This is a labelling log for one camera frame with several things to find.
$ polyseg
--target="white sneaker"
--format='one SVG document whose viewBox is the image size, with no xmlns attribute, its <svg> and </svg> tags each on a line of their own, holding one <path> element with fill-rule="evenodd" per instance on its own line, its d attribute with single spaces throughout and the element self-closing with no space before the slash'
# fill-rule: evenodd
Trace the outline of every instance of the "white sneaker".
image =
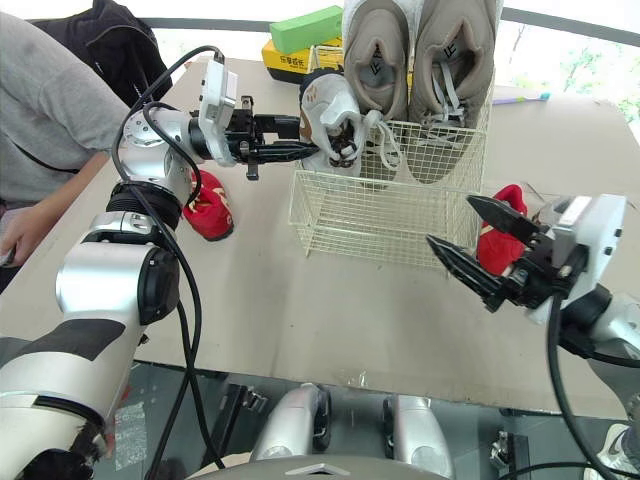
<svg viewBox="0 0 640 480">
<path fill-rule="evenodd" d="M 493 76 L 496 10 L 497 0 L 424 0 L 409 121 L 442 130 L 421 139 L 420 155 L 407 158 L 422 183 L 453 169 L 471 139 L 468 132 L 447 128 L 477 125 Z M 431 161 L 438 165 L 423 165 Z"/>
<path fill-rule="evenodd" d="M 607 437 L 604 441 L 604 446 L 598 458 L 609 468 L 615 468 L 629 473 L 640 473 L 631 465 L 629 457 L 627 457 L 622 450 L 622 437 L 624 433 L 629 429 L 627 425 L 616 423 L 609 427 Z M 615 475 L 620 480 L 626 480 L 627 477 L 623 475 Z M 585 468 L 583 480 L 602 480 L 602 476 L 591 468 Z"/>
<path fill-rule="evenodd" d="M 300 86 L 300 140 L 319 148 L 302 160 L 305 170 L 358 177 L 365 140 L 374 127 L 391 136 L 379 111 L 360 114 L 353 90 L 339 72 L 325 68 L 305 77 Z M 399 151 L 393 138 L 390 142 Z"/>
<path fill-rule="evenodd" d="M 344 75 L 361 112 L 405 120 L 407 64 L 416 0 L 346 0 L 342 15 Z"/>
</svg>

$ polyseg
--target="gray sweatshirt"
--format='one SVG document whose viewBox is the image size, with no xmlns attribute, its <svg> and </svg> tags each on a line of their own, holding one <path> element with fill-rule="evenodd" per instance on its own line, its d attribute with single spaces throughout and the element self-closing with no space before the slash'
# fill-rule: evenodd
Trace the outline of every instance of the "gray sweatshirt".
<svg viewBox="0 0 640 480">
<path fill-rule="evenodd" d="M 128 107 L 93 70 L 46 33 L 0 12 L 0 200 L 42 200 L 97 151 L 111 149 Z"/>
</svg>

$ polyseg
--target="black strap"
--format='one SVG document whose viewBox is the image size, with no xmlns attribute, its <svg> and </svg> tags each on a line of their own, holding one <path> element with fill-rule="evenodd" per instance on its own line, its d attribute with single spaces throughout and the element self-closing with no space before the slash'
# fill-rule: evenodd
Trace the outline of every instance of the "black strap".
<svg viewBox="0 0 640 480">
<path fill-rule="evenodd" d="M 74 175 L 80 171 L 77 168 L 65 169 L 65 168 L 53 167 L 53 166 L 51 166 L 49 164 L 44 163 L 42 160 L 38 160 L 36 157 L 31 155 L 29 152 L 27 152 L 24 148 L 22 148 L 16 142 L 13 142 L 13 144 L 18 148 L 18 150 L 20 150 L 22 153 L 24 153 L 27 157 L 29 157 L 31 160 L 36 162 L 41 167 L 48 168 L 49 170 L 53 170 L 54 172 L 73 173 Z"/>
</svg>

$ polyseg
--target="white wire basket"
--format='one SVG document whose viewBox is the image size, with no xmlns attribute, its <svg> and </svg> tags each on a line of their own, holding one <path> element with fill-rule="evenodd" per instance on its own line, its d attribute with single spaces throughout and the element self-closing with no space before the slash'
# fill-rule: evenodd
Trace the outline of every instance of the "white wire basket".
<svg viewBox="0 0 640 480">
<path fill-rule="evenodd" d="M 312 49 L 310 68 L 335 62 L 337 54 L 335 48 Z M 330 55 L 334 59 L 327 61 Z M 377 129 L 367 140 L 360 177 L 316 173 L 298 164 L 289 223 L 306 254 L 317 250 L 442 268 L 427 234 L 474 250 L 480 223 L 466 197 L 481 190 L 490 110 L 491 89 L 475 129 L 388 122 L 402 151 L 397 171 L 381 161 Z M 446 143 L 438 140 L 444 135 Z"/>
</svg>

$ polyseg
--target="person's hand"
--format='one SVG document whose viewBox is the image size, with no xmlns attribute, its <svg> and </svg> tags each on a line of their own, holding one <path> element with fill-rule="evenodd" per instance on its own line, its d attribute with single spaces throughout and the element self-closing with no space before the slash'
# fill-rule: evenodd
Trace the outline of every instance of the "person's hand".
<svg viewBox="0 0 640 480">
<path fill-rule="evenodd" d="M 10 266 L 21 266 L 31 256 L 57 221 L 57 216 L 40 204 L 25 210 L 11 220 L 0 243 L 0 254 L 6 254 L 15 246 L 16 252 Z"/>
</svg>

